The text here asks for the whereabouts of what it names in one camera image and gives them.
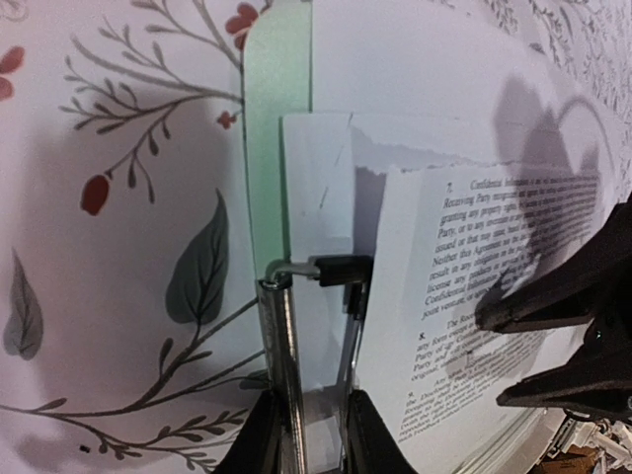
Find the twig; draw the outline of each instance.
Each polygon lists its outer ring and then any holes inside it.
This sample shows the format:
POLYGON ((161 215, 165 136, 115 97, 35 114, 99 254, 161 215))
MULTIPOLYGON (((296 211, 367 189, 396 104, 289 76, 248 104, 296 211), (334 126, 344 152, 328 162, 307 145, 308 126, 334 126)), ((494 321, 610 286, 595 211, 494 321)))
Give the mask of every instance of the twig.
POLYGON ((224 54, 226 54, 226 57, 228 58, 228 60, 230 60, 230 62, 232 62, 233 65, 240 72, 242 72, 243 66, 241 64, 241 61, 235 55, 235 53, 230 48, 230 46, 228 46, 228 43, 226 43, 223 36, 219 32, 219 29, 215 25, 215 22, 213 22, 213 19, 210 17, 210 14, 208 13, 208 10, 206 9, 205 1, 204 0, 192 0, 192 1, 194 3, 194 6, 197 8, 197 11, 199 12, 199 15, 204 20, 204 22, 206 23, 206 26, 208 27, 211 34, 215 38, 215 41, 217 41, 219 50, 222 51, 224 54))
MULTIPOLYGON (((149 406, 156 406, 156 405, 158 405, 159 403, 155 403, 155 401, 151 405, 149 405, 148 402, 151 401, 152 399, 154 399, 162 391, 162 389, 167 385, 167 383, 175 375, 175 373, 178 371, 178 369, 182 366, 184 361, 190 355, 192 355, 211 336, 216 334, 221 329, 225 328, 231 322, 235 321, 239 316, 244 314, 250 308, 254 307, 255 304, 257 304, 257 299, 253 299, 253 300, 249 301, 248 303, 243 305, 241 308, 239 308, 236 312, 234 312, 233 314, 228 316, 226 319, 224 319, 223 321, 221 321, 220 323, 218 323, 217 325, 215 325, 214 327, 212 327, 211 329, 206 331, 204 334, 202 334, 196 341, 192 341, 189 344, 188 347, 183 349, 173 359, 173 361, 165 369, 163 374, 160 375, 158 380, 141 397, 139 397, 135 402, 130 403, 129 405, 127 405, 125 407, 122 407, 122 408, 119 408, 119 409, 116 409, 116 410, 107 410, 107 411, 103 411, 103 412, 88 412, 88 413, 82 413, 82 412, 79 412, 79 413, 60 413, 59 415, 63 416, 63 417, 67 417, 67 418, 74 418, 74 419, 79 419, 79 418, 96 418, 96 417, 112 417, 112 416, 116 416, 116 415, 124 415, 126 413, 137 412, 137 411, 149 408, 149 406)), ((243 364, 244 364, 244 361, 241 361, 241 362, 238 362, 237 365, 241 366, 243 364)), ((225 372, 226 373, 232 372, 235 368, 238 368, 237 365, 233 365, 233 367, 230 367, 229 369, 226 369, 225 372)), ((203 385, 205 385, 207 383, 212 383, 212 381, 214 381, 216 376, 211 377, 211 378, 212 378, 212 380, 208 380, 208 379, 205 380, 203 382, 203 385)), ((187 392, 186 394, 193 393, 193 391, 195 391, 198 387, 199 387, 199 383, 195 384, 195 385, 192 385, 192 386, 188 387, 187 389, 182 390, 181 392, 187 392)), ((161 399, 160 403, 165 403, 166 401, 173 400, 174 398, 177 398, 177 397, 174 397, 173 395, 171 395, 171 396, 169 396, 168 399, 161 399)))
POLYGON ((202 389, 202 390, 200 390, 200 389, 201 389, 202 387, 204 387, 205 385, 208 385, 209 383, 212 383, 212 382, 214 382, 214 381, 216 381, 216 380, 219 380, 219 379, 221 379, 221 378, 225 377, 225 376, 226 376, 226 375, 228 375, 229 373, 234 372, 234 371, 235 371, 235 370, 237 370, 238 368, 240 368, 240 367, 242 367, 242 366, 246 365, 247 363, 252 362, 253 360, 255 360, 255 359, 257 359, 257 358, 261 357, 261 356, 262 356, 263 354, 265 354, 265 353, 266 353, 266 352, 265 352, 265 351, 263 351, 263 350, 258 351, 257 353, 254 353, 254 354, 252 354, 252 355, 250 355, 250 356, 248 356, 248 357, 244 358, 243 360, 241 360, 241 361, 239 361, 239 362, 235 363, 235 364, 234 364, 234 365, 232 365, 231 367, 228 367, 228 368, 226 368, 226 369, 222 370, 221 372, 218 372, 218 373, 216 373, 215 375, 213 375, 213 376, 211 376, 211 377, 209 377, 209 378, 207 378, 207 379, 205 379, 205 380, 203 380, 203 381, 201 381, 201 382, 198 382, 198 383, 196 383, 196 384, 194 384, 194 385, 191 385, 190 387, 187 387, 187 388, 185 388, 185 389, 183 389, 183 390, 180 390, 180 391, 178 391, 178 392, 172 393, 171 395, 167 395, 167 396, 164 396, 164 397, 162 397, 162 398, 157 398, 157 399, 155 399, 155 400, 152 400, 152 401, 150 401, 150 402, 147 402, 147 403, 145 404, 145 407, 144 407, 144 408, 149 408, 149 407, 153 407, 153 406, 155 406, 155 405, 160 405, 160 404, 162 404, 162 403, 169 402, 169 401, 174 400, 174 399, 176 399, 176 398, 180 398, 180 397, 182 397, 182 396, 184 396, 184 395, 189 395, 189 394, 191 394, 191 393, 195 393, 195 392, 200 392, 200 391, 203 391, 203 389, 202 389))
POLYGON ((131 77, 133 79, 136 79, 138 81, 142 81, 146 84, 153 84, 156 86, 161 86, 161 87, 165 87, 167 89, 173 89, 176 91, 184 91, 184 92, 189 92, 189 93, 194 93, 194 94, 204 94, 207 97, 215 97, 218 99, 225 99, 227 101, 231 101, 234 102, 236 104, 243 104, 243 100, 241 97, 235 95, 235 94, 230 94, 228 92, 224 92, 224 91, 220 91, 217 89, 210 89, 207 87, 202 87, 202 86, 192 86, 191 84, 181 84, 178 82, 173 82, 173 81, 167 81, 165 79, 160 79, 157 77, 153 77, 150 76, 148 74, 144 74, 141 72, 137 72, 137 71, 133 71, 131 69, 128 69, 126 67, 120 66, 118 64, 114 64, 112 62, 109 62, 107 60, 105 60, 104 58, 97 56, 96 54, 94 54, 92 51, 90 51, 88 48, 86 48, 81 41, 79 41, 78 38, 73 37, 72 38, 72 43, 74 44, 74 46, 77 48, 77 50, 89 61, 93 62, 94 64, 103 67, 104 69, 108 69, 109 71, 113 71, 116 72, 118 74, 121 74, 123 76, 128 76, 131 77))

